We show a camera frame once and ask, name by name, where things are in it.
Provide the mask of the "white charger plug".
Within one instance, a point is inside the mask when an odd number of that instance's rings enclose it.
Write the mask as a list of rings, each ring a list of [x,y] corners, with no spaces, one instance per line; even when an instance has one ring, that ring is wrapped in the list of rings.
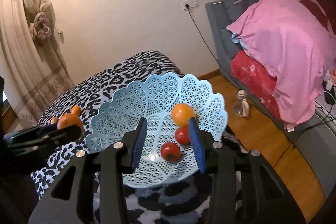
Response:
[[[329,73],[325,74],[325,77],[323,79],[322,85],[323,85],[323,89],[325,91],[330,92],[332,90],[332,88],[333,88],[333,81],[332,81],[331,75],[329,75]]]

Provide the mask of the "large yellow-orange orange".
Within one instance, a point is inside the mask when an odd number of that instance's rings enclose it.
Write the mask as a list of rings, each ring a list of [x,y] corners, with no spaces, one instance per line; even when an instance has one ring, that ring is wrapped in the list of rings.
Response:
[[[171,110],[171,118],[178,127],[187,127],[190,118],[197,118],[194,109],[185,103],[178,103]]]

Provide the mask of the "beige patterned curtain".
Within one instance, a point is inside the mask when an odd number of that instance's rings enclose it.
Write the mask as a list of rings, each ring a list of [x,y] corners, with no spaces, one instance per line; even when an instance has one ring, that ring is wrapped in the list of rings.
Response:
[[[1,0],[1,77],[22,127],[74,86],[59,50],[51,0]]]

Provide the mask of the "pink blanket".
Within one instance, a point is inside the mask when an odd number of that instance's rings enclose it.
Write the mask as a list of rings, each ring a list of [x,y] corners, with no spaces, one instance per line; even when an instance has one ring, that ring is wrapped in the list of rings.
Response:
[[[260,0],[227,26],[245,53],[277,79],[273,96],[289,127],[308,121],[335,71],[335,33],[316,0]]]

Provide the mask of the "small mandarin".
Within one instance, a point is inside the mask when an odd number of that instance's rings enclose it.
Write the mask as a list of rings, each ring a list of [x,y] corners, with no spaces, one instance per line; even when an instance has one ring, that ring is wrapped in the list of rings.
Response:
[[[50,121],[51,124],[55,124],[57,122],[58,122],[58,118],[56,118],[56,117],[53,117]]]
[[[81,108],[80,108],[80,106],[78,106],[78,105],[73,106],[72,109],[71,109],[71,114],[79,117],[80,114],[81,114]]]

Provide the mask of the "large deep orange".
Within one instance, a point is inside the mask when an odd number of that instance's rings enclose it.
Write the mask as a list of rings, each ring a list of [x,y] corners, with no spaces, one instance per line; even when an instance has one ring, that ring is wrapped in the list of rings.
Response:
[[[81,132],[84,132],[84,126],[83,123],[81,121],[81,119],[72,114],[72,113],[66,113],[63,116],[61,116],[57,122],[57,128],[60,129],[64,129],[66,127],[72,126],[72,125],[77,125],[79,126],[79,128],[81,129]]]

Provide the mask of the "red tomato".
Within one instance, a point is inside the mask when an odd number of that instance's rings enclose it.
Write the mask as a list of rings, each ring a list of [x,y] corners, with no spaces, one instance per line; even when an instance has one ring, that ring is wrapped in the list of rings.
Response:
[[[167,142],[161,147],[161,156],[167,162],[177,162],[181,155],[181,150],[175,143]]]
[[[189,131],[187,127],[180,127],[176,130],[174,134],[175,140],[180,145],[189,145],[190,144],[190,137]]]

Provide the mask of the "red blanket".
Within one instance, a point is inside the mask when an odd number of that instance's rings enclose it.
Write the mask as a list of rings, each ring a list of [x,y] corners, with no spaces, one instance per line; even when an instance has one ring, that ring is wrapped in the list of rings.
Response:
[[[277,79],[270,77],[267,70],[257,60],[241,50],[231,61],[231,72],[233,77],[239,79],[252,95],[260,100],[273,117],[281,119],[273,96]]]

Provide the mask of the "grey sofa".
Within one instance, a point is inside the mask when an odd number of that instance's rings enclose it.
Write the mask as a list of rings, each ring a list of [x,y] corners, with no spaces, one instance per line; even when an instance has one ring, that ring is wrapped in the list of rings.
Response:
[[[221,74],[335,187],[335,33],[317,0],[206,4]]]

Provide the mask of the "white wall socket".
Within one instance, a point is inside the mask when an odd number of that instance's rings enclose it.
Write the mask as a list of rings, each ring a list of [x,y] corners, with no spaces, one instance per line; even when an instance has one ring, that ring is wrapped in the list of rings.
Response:
[[[192,9],[199,6],[198,0],[185,0],[181,1],[181,6],[183,10]]]

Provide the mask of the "light blue plastic basket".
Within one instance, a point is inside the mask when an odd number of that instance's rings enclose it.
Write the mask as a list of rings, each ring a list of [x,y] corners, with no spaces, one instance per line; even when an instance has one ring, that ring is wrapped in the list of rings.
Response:
[[[151,75],[143,83],[133,81],[115,91],[111,101],[102,103],[90,121],[92,132],[86,137],[89,151],[100,152],[121,141],[124,133],[135,130],[143,117],[147,120],[147,135],[139,167],[134,173],[125,174],[123,183],[132,188],[153,188],[184,180],[198,171],[193,148],[182,145],[182,158],[177,163],[161,157],[162,145],[175,142],[178,126],[171,118],[171,110],[179,103],[193,108],[199,128],[221,141],[228,124],[223,96],[214,93],[206,80],[170,72]]]

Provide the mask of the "clear plastic bottle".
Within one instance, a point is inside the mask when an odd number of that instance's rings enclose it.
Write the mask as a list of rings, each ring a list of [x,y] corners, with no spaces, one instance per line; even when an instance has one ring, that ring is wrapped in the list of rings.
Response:
[[[236,116],[247,118],[249,116],[249,104],[247,102],[247,94],[244,90],[236,93],[233,112]]]

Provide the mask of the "leopard print table cloth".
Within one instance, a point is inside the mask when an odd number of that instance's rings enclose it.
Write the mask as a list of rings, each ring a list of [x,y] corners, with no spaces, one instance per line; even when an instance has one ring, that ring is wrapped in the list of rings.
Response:
[[[55,177],[77,151],[90,152],[86,137],[92,132],[90,121],[98,114],[102,103],[111,101],[115,91],[126,88],[133,81],[143,83],[151,75],[163,76],[170,72],[184,76],[165,55],[157,51],[141,52],[88,78],[52,102],[38,125],[49,124],[53,117],[59,117],[78,105],[84,135],[77,141],[58,147],[47,160],[47,165],[33,172],[31,176],[38,196],[42,197],[48,191]],[[240,147],[228,126],[221,139],[234,149]],[[201,174],[198,170],[184,180],[153,188],[132,188],[123,184],[129,222],[206,223],[212,182],[211,175]]]

